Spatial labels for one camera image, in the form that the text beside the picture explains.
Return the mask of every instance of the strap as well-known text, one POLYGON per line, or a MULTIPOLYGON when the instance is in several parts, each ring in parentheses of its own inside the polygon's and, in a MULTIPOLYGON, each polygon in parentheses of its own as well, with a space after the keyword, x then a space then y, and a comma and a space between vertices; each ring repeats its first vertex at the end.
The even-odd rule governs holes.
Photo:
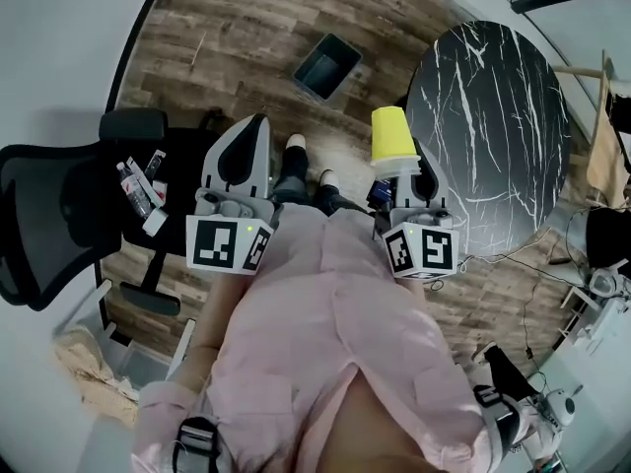
POLYGON ((520 428, 520 405, 513 398, 500 394, 495 387, 476 385, 473 388, 475 399, 482 410, 482 418, 491 441, 491 466, 495 471, 502 459, 515 445, 520 428))
POLYGON ((175 442, 174 473, 217 473, 217 428, 203 417, 186 419, 175 442))

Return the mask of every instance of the water bottle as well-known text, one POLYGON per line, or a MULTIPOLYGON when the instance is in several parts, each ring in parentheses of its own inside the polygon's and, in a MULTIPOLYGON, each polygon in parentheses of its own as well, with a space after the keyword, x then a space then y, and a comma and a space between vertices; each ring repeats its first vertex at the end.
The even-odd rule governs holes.
POLYGON ((141 218, 147 219, 153 208, 140 182, 138 182, 136 175, 134 175, 124 163, 119 163, 116 165, 116 168, 118 169, 118 175, 120 177, 120 186, 123 191, 125 191, 127 199, 131 203, 134 211, 141 218))

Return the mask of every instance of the mesh chair back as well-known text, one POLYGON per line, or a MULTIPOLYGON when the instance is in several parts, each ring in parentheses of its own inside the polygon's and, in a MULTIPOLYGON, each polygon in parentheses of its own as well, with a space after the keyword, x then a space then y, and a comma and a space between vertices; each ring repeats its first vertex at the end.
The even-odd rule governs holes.
POLYGON ((76 275, 120 250, 118 177, 104 143, 0 151, 0 295, 46 308, 76 275))

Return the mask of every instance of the cable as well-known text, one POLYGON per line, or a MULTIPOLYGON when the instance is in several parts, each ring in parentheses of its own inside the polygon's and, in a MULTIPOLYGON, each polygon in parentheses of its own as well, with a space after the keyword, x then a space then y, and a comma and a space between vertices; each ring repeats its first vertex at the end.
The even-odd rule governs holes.
POLYGON ((524 263, 523 261, 520 261, 519 259, 514 259, 514 258, 512 258, 510 255, 507 255, 507 254, 498 254, 498 256, 502 256, 503 258, 502 258, 502 259, 499 259, 498 261, 486 261, 486 259, 485 259, 485 258, 480 257, 480 256, 467 256, 467 257, 464 259, 464 261, 462 261, 462 262, 458 265, 458 267, 460 267, 460 266, 462 266, 462 265, 466 265, 466 263, 467 263, 469 260, 471 260, 471 259, 482 259, 483 261, 486 261, 486 262, 487 262, 487 263, 489 263, 489 264, 495 264, 495 263, 497 263, 497 262, 499 262, 499 261, 504 261, 505 259, 509 259, 510 261, 513 261, 514 263, 519 263, 519 264, 521 264, 521 265, 523 265, 523 266, 526 266, 527 268, 530 268, 530 270, 534 270, 535 272, 542 273, 543 275, 546 275, 546 276, 550 277, 551 279, 558 280, 558 281, 560 281, 560 282, 565 282, 568 286, 574 286, 574 284, 573 284, 572 282, 570 282, 570 281, 567 281, 567 280, 565 280, 565 279, 561 279, 561 278, 559 278, 559 277, 556 277, 556 276, 554 276, 554 275, 552 275, 552 274, 550 274, 550 273, 548 273, 548 272, 545 272, 545 271, 541 270, 540 268, 535 268, 534 266, 531 266, 531 265, 529 265, 529 264, 527 264, 527 263, 524 263))
POLYGON ((525 339, 526 339, 526 356, 532 361, 532 363, 534 364, 534 367, 536 368, 536 372, 541 375, 541 377, 543 378, 543 390, 548 389, 548 391, 550 391, 550 387, 548 386, 548 380, 545 376, 545 374, 541 371, 541 369, 539 368, 539 365, 536 363, 536 361, 534 360, 534 354, 532 353, 532 349, 530 348, 530 344, 528 343, 528 328, 526 327, 526 307, 532 303, 532 300, 534 300, 534 293, 536 291, 536 288, 539 287, 539 284, 541 283, 541 281, 537 281, 534 286, 532 286, 532 292, 530 293, 530 299, 527 302, 524 302, 524 316, 523 316, 523 325, 524 325, 524 334, 525 334, 525 339))
POLYGON ((513 252, 509 252, 508 254, 496 254, 496 257, 498 257, 499 259, 494 259, 493 261, 490 261, 486 257, 482 257, 482 256, 467 256, 464 259, 464 261, 462 261, 458 265, 458 268, 460 269, 460 273, 466 273, 466 263, 469 260, 473 259, 473 258, 482 259, 483 261, 485 261, 485 262, 487 262, 489 264, 495 264, 495 263, 499 263, 500 261, 504 261, 505 259, 510 259, 510 256, 513 256, 513 255, 517 254, 518 252, 521 252, 525 248, 529 248, 529 247, 532 247, 532 246, 537 245, 538 243, 540 243, 545 238, 545 236, 548 233, 550 233, 550 230, 551 230, 551 228, 548 228, 546 230, 546 232, 543 235, 541 235, 537 240, 535 240, 533 243, 529 243, 528 245, 524 245, 523 247, 520 247, 517 250, 514 250, 513 252))
POLYGON ((539 415, 539 416, 540 416, 543 420, 545 420, 545 421, 549 422, 549 423, 552 425, 552 427, 553 427, 554 429, 556 429, 556 428, 557 428, 556 423, 555 423, 553 420, 551 420, 551 419, 550 419, 547 415, 545 415, 545 414, 541 411, 541 409, 540 409, 539 407, 535 406, 535 405, 532 403, 532 401, 530 401, 530 398, 527 398, 527 399, 526 399, 526 405, 528 405, 530 408, 533 408, 533 409, 534 409, 534 411, 535 411, 535 412, 536 412, 536 413, 537 413, 537 414, 538 414, 538 415, 539 415))

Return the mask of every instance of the wooden floor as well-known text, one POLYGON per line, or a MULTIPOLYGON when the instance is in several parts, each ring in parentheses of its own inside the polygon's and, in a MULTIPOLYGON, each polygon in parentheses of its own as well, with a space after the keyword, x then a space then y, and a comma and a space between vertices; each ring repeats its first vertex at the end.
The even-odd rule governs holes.
MULTIPOLYGON (((196 126, 212 106, 234 119, 264 112, 272 124, 276 172, 286 140, 303 133, 311 180, 326 168, 335 169, 342 192, 362 203, 373 181, 372 110, 403 96, 429 44, 469 19, 449 0, 157 0, 136 44, 119 106, 159 107, 172 125, 184 126, 196 126), (313 101, 292 80, 326 33, 339 35, 363 54, 352 79, 328 104, 313 101)), ((580 137, 575 144, 582 144, 580 137)), ((563 253, 564 243, 557 242, 548 234, 515 258, 539 266, 563 253)), ((104 277, 115 285, 139 283, 149 257, 148 251, 127 244, 104 260, 104 277)), ((117 286, 108 295, 108 313, 122 333, 172 354, 211 284, 210 274, 188 270, 182 259, 169 256, 159 291, 180 297, 180 317, 135 309, 117 286)), ((465 273, 427 296, 454 350, 472 352, 476 344, 495 339, 523 372, 532 372, 525 354, 524 309, 528 341, 541 362, 568 317, 558 308, 567 291, 512 261, 471 260, 465 273)))

